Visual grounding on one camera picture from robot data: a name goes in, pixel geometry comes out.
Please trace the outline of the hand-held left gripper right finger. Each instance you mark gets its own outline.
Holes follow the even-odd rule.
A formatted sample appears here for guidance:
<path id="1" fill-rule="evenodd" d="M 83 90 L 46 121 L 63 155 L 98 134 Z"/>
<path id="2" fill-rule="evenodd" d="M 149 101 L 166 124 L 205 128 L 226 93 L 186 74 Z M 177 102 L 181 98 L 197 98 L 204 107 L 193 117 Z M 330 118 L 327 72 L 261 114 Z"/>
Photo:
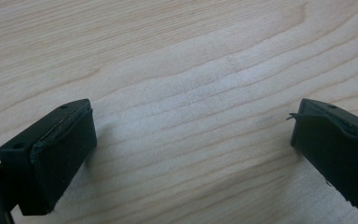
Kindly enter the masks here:
<path id="1" fill-rule="evenodd" d="M 303 99 L 291 146 L 358 209 L 358 117 L 335 105 Z"/>

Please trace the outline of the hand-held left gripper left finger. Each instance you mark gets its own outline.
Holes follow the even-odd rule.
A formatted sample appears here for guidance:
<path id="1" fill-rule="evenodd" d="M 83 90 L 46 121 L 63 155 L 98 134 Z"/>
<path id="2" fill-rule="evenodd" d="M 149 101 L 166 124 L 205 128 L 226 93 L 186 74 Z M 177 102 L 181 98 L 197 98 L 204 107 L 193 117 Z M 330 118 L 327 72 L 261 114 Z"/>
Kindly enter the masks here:
<path id="1" fill-rule="evenodd" d="M 88 99 L 61 105 L 0 146 L 5 208 L 50 213 L 97 145 Z"/>

